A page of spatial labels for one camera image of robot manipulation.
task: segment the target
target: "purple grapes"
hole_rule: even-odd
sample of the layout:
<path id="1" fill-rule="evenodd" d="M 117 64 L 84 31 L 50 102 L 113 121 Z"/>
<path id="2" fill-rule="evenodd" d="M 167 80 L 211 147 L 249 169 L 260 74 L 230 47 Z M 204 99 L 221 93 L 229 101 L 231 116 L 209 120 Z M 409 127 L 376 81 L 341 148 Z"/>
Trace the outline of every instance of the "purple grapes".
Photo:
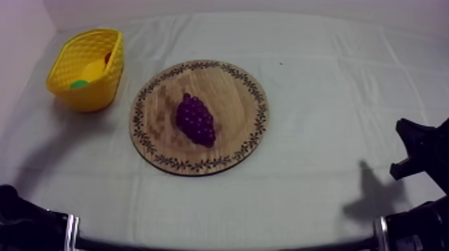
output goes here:
<path id="1" fill-rule="evenodd" d="M 197 97 L 184 93 L 182 102 L 176 110 L 176 126 L 193 143 L 208 148 L 213 147 L 215 141 L 214 118 Z"/>

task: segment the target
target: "yellow basket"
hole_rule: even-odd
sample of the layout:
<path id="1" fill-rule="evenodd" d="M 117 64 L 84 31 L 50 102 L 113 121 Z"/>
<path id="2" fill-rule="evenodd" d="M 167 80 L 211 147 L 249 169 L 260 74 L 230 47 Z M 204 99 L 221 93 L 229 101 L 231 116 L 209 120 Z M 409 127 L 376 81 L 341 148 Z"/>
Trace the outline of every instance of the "yellow basket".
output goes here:
<path id="1" fill-rule="evenodd" d="M 86 72 L 88 65 L 104 62 Z M 114 100 L 123 70 L 122 34 L 114 29 L 93 29 L 76 35 L 63 47 L 47 78 L 47 89 L 75 111 L 97 111 Z M 71 89 L 77 80 L 87 85 Z"/>

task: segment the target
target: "white table surface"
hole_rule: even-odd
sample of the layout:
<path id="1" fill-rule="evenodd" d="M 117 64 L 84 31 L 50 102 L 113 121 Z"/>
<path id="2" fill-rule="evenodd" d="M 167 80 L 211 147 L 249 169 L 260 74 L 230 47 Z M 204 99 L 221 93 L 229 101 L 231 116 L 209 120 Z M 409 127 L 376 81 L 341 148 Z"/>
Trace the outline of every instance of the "white table surface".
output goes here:
<path id="1" fill-rule="evenodd" d="M 438 126 L 449 116 L 449 40 L 280 13 L 102 27 L 124 35 L 125 69 L 111 107 L 74 114 L 47 92 L 61 45 L 82 30 L 60 33 L 0 139 L 0 182 L 80 216 L 85 235 L 170 248 L 307 246 L 367 236 L 374 218 L 443 195 L 424 174 L 394 182 L 388 172 L 406 157 L 398 119 Z M 158 171 L 128 133 L 138 90 L 191 59 L 245 68 L 270 105 L 269 130 L 256 151 L 205 178 Z"/>

